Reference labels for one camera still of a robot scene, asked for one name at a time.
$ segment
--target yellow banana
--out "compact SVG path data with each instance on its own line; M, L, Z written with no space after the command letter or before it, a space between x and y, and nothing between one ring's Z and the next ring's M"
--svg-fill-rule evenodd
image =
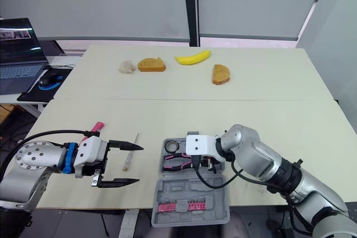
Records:
M179 64L190 65L190 64L196 64L200 61L206 60L210 55L211 55L211 51L205 50L205 51L198 53L196 55L192 55L192 56L188 56L188 57L175 57L175 59L176 59L176 61L179 62Z

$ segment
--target gray toolbox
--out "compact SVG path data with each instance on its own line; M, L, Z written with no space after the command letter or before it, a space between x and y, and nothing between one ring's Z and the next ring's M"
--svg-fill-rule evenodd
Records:
M188 132L187 135L190 134L198 135L198 132ZM189 162L190 158L165 160L165 157L172 155L165 150L165 144L172 140L179 144L179 149L175 153L186 152L186 138L166 139L163 142L160 164L163 177L156 184L152 226L178 227L228 223L227 187L220 189L207 187L199 180L193 168L174 172L164 171L163 167L189 166L185 163ZM222 185L225 182L225 177L221 174L224 164L219 163L215 167L216 174L209 171L209 167L200 167L199 172L207 183L214 186Z

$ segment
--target toast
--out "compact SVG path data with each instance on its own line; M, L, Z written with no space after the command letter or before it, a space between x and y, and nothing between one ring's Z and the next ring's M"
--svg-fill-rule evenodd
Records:
M212 82L215 85L221 85L228 82L230 79L229 69L222 64L215 64L213 68Z
M146 58L138 63L138 69L141 72L164 72L166 66L159 57L157 59Z

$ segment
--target pink pliers handle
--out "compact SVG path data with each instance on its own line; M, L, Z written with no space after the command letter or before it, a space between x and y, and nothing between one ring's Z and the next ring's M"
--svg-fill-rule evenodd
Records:
M94 127L90 131L100 131L104 126L104 123L102 122L97 122ZM88 139L88 137L84 137L80 142Z

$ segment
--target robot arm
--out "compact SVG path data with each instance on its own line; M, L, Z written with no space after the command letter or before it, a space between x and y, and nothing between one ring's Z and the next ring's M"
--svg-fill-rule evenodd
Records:
M186 153L212 156L221 162L235 160L244 171L269 184L268 191L287 198L305 227L313 230L313 237L357 236L357 224L348 218L341 197L302 169L301 160L291 163L262 143L254 129L234 125L221 137L189 135Z
M91 186L122 187L137 182L138 179L115 178L103 181L102 174L107 164L110 148L120 150L142 150L143 148L128 142L110 140L105 142L92 136L87 140L64 145L45 141L26 143L17 150L15 162L0 183L0 207L33 211L47 181L53 173L75 174L76 178L93 176Z

